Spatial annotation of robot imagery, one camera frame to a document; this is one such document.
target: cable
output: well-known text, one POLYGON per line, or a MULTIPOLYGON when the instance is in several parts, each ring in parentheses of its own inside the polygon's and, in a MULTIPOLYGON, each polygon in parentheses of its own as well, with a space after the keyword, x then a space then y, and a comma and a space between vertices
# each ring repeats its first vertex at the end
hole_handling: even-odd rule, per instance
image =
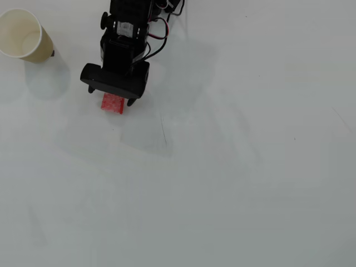
POLYGON ((168 35, 169 35, 169 24, 168 24, 168 22, 167 22, 164 18, 155 18, 153 21, 156 22, 158 19, 164 21, 164 23, 166 24, 166 33, 167 33, 167 32, 168 32, 168 33, 166 34, 165 37, 159 37, 159 36, 154 35, 154 34, 152 34, 152 33, 149 33, 149 36, 152 37, 152 38, 154 38, 154 39, 157 39, 157 40, 163 40, 163 39, 167 38, 168 35))
POLYGON ((163 20, 165 23, 166 23, 166 35, 165 35, 165 37, 164 37, 164 42, 163 42, 163 44, 162 44, 162 46, 156 51, 156 52, 154 52, 154 53, 152 53, 152 54, 150 54, 150 55, 147 55, 147 56, 145 56, 145 57, 143 57, 142 59, 140 59, 140 60, 138 60, 138 61, 136 61, 136 62, 134 62, 132 65, 131 65, 131 67, 133 67, 134 65, 136 65, 136 64, 138 64, 138 63, 140 63, 140 62, 143 62, 143 61, 145 61, 145 60, 148 60, 148 59, 150 59, 151 57, 154 57, 155 55, 157 55, 159 52, 161 52, 164 48, 165 48, 165 46, 166 46, 166 44, 167 44, 167 40, 168 40, 168 35, 169 35, 169 20, 170 20, 170 18, 171 18, 171 16, 173 15, 173 16, 177 16, 177 17, 179 17, 180 15, 182 15, 182 13, 183 13, 183 9, 184 9, 184 5, 185 5, 185 0, 182 0, 183 2, 182 2, 182 6, 181 6, 181 8, 180 8, 180 12, 179 13, 169 13, 168 14, 168 17, 167 17, 167 19, 164 19, 164 18, 155 18, 153 21, 157 21, 158 19, 161 19, 161 20, 163 20))
POLYGON ((185 0, 183 0, 183 2, 182 2, 182 6, 181 6, 181 8, 180 8, 180 12, 179 12, 179 13, 173 13, 173 12, 171 12, 171 13, 168 14, 167 22, 169 22, 169 20, 171 19, 171 16, 172 16, 172 15, 173 15, 173 16, 177 16, 177 17, 179 17, 180 15, 182 15, 184 5, 185 5, 185 0))
POLYGON ((183 2, 182 2, 182 7, 180 8, 180 12, 179 12, 179 13, 171 13, 171 14, 174 15, 174 16, 177 16, 177 17, 179 17, 180 15, 182 15, 184 5, 185 5, 185 0, 183 0, 183 2))
POLYGON ((166 9, 169 6, 169 0, 166 0, 166 6, 165 7, 161 7, 159 4, 156 3, 156 6, 158 6, 161 9, 166 9))
POLYGON ((152 51, 150 43, 147 42, 147 45, 149 47, 149 52, 145 55, 145 57, 147 57, 152 51))

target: cup rim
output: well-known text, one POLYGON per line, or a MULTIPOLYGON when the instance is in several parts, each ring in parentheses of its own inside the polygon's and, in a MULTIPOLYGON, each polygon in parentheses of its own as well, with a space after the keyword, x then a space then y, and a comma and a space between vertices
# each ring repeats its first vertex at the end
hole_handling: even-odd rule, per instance
POLYGON ((16 57, 16 56, 10 56, 10 55, 6 54, 5 52, 3 52, 1 49, 0 49, 0 52, 3 53, 5 56, 12 57, 12 58, 24 58, 24 57, 28 57, 28 56, 30 56, 34 51, 36 51, 37 48, 39 47, 39 45, 41 44, 42 36, 43 36, 42 26, 41 26, 41 23, 39 22, 38 18, 37 18, 31 11, 28 11, 27 9, 24 9, 24 8, 11 8, 11 9, 8 9, 8 10, 6 10, 5 12, 3 12, 3 13, 0 15, 0 18, 2 18, 5 14, 7 14, 7 13, 9 13, 9 12, 11 12, 11 11, 14 11, 14 10, 26 11, 26 12, 30 13, 30 14, 36 19, 36 21, 37 21, 37 23, 38 23, 38 26, 39 26, 39 40, 38 40, 38 43, 37 43, 37 45, 35 46, 35 48, 34 48, 31 52, 29 52, 29 53, 27 53, 27 54, 25 54, 25 55, 23 55, 23 56, 18 56, 18 57, 16 57))

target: paper cup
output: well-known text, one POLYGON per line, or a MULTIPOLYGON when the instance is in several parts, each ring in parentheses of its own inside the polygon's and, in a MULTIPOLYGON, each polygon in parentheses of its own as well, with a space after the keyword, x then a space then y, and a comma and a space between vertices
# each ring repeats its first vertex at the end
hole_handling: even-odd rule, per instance
POLYGON ((30 11, 10 9, 0 15, 0 51, 8 57, 40 63, 53 53, 53 42, 30 11))

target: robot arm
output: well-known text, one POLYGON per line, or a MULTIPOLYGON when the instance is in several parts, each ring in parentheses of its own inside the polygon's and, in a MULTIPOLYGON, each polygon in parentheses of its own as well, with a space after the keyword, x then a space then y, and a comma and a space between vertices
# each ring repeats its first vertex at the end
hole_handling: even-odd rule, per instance
POLYGON ((180 0, 111 0, 110 15, 104 13, 101 28, 102 67, 87 64, 81 81, 94 90, 129 99, 131 106, 145 92, 150 64, 144 56, 150 22, 166 10, 171 13, 180 0))

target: white surface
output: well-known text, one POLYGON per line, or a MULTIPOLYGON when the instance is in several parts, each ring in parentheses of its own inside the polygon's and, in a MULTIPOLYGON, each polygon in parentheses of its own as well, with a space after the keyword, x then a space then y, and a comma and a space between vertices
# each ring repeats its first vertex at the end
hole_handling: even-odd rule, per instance
POLYGON ((1 3, 56 56, 0 61, 0 266, 356 266, 356 3, 188 1, 118 116, 109 2, 1 3))

